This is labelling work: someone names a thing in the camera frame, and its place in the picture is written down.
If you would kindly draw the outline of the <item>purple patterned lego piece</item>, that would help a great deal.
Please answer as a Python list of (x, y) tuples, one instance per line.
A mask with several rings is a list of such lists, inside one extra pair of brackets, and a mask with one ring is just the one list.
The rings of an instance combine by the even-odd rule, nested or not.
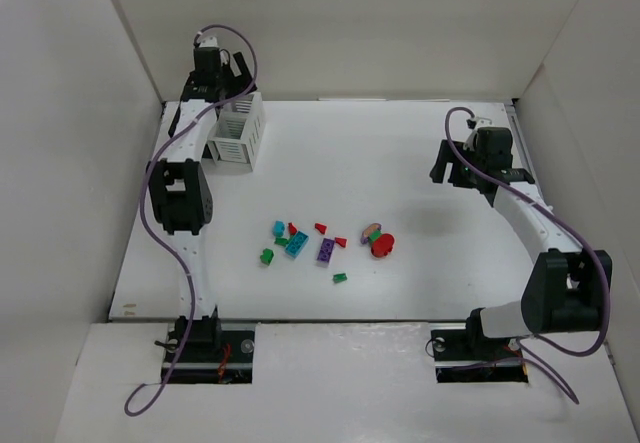
[(376, 231), (380, 231), (381, 230), (381, 224), (380, 223), (372, 223), (369, 226), (367, 226), (361, 233), (361, 237), (360, 237), (360, 243), (362, 245), (367, 244), (369, 242), (369, 237), (371, 234), (375, 233)]

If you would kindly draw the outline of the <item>red flower lego piece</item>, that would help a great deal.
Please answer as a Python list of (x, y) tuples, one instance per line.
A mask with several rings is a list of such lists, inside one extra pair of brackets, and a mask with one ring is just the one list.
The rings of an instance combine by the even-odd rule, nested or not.
[(375, 258), (385, 258), (392, 251), (395, 238), (390, 233), (381, 233), (375, 240), (370, 242), (371, 253)]

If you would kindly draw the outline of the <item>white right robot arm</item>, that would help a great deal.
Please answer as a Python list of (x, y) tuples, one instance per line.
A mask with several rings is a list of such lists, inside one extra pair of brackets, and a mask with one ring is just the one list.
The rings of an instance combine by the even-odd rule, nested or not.
[(478, 308), (467, 320), (475, 340), (595, 332), (609, 324), (612, 260), (562, 223), (544, 202), (535, 180), (513, 167), (513, 138), (506, 128), (481, 127), (465, 142), (444, 139), (430, 178), (475, 189), (511, 226), (533, 268), (522, 296)]

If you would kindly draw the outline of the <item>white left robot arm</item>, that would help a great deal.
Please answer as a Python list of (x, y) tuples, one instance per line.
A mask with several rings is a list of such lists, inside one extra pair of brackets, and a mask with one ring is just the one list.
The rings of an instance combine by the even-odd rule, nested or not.
[(204, 248), (214, 205), (202, 159), (222, 107), (255, 91), (256, 85), (240, 52), (199, 45), (193, 56), (194, 69), (171, 120), (169, 139), (149, 164), (147, 188), (153, 216), (168, 235), (166, 246), (186, 275), (169, 340), (213, 345), (220, 330)]

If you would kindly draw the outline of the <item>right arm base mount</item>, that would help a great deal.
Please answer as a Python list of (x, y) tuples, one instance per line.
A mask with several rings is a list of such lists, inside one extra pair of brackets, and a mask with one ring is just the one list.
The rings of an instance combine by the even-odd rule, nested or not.
[(477, 339), (463, 322), (432, 324), (425, 353), (433, 359), (437, 383), (529, 381), (523, 354), (512, 349), (508, 339)]

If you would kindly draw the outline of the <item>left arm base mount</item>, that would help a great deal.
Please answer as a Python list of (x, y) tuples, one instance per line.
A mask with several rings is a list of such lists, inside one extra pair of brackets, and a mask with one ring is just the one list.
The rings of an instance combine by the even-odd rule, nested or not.
[(169, 384), (251, 384), (256, 326), (220, 319), (193, 323)]

